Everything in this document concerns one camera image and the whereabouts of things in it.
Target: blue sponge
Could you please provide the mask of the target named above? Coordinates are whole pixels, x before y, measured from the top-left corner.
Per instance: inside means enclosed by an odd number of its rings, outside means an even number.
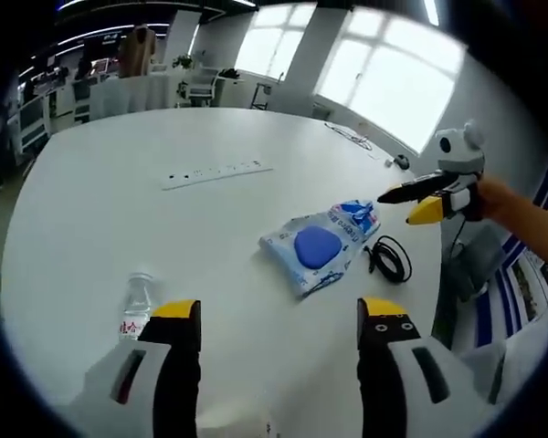
[[[341,251],[341,239],[319,226],[307,226],[296,234],[294,250],[303,266],[320,269]]]

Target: bright window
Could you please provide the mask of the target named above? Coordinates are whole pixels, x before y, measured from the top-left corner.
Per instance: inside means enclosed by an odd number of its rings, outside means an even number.
[[[452,95],[464,47],[430,27],[356,8],[318,93],[421,153]]]
[[[421,150],[440,120],[453,86],[453,79],[422,61],[379,47],[350,107],[404,144]]]
[[[239,49],[236,68],[284,79],[315,5],[276,5],[256,13]]]
[[[377,37],[385,14],[374,9],[355,9],[347,32],[362,37]]]
[[[347,105],[370,50],[371,47],[366,44],[344,39],[337,49],[319,94]]]

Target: water bottle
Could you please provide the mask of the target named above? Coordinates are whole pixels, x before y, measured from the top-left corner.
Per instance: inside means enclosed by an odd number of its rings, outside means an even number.
[[[148,274],[132,274],[121,315],[120,339],[137,339],[153,314],[153,278]]]

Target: wire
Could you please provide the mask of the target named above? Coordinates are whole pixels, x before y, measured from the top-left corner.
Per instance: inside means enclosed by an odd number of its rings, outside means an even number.
[[[398,255],[392,246],[382,242],[383,240],[394,242],[397,247],[402,250],[406,262],[408,263],[408,274],[406,274],[402,257]],[[369,255],[370,274],[375,271],[375,267],[377,266],[380,272],[384,274],[385,278],[392,283],[405,283],[412,276],[412,263],[410,262],[410,257],[408,257],[406,250],[393,237],[382,235],[377,239],[371,249],[369,246],[365,246],[364,251]],[[392,269],[384,260],[388,260],[395,269]]]
[[[450,252],[448,253],[448,260],[447,262],[450,262],[450,260],[453,258],[453,252],[455,251],[455,245],[457,244],[458,237],[460,236],[461,232],[463,231],[463,228],[465,227],[465,224],[467,223],[467,218],[465,217],[463,219],[463,223],[460,225],[457,231],[457,235],[453,239],[453,244],[450,246]]]
[[[356,145],[370,151],[372,149],[372,145],[370,144],[370,141],[367,137],[358,137],[356,135],[352,135],[346,130],[342,130],[341,128],[338,128],[336,126],[332,126],[331,124],[325,122],[325,126],[329,128],[330,130],[334,130],[338,134],[345,137],[347,140],[352,141]]]

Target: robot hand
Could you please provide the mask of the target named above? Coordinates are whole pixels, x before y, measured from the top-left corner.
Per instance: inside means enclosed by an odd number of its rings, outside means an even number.
[[[477,181],[483,174],[485,156],[480,146],[484,136],[474,121],[463,129],[440,130],[435,134],[440,149],[438,170],[395,187],[381,195],[378,203],[419,201],[406,221],[433,224],[456,213],[480,219]]]

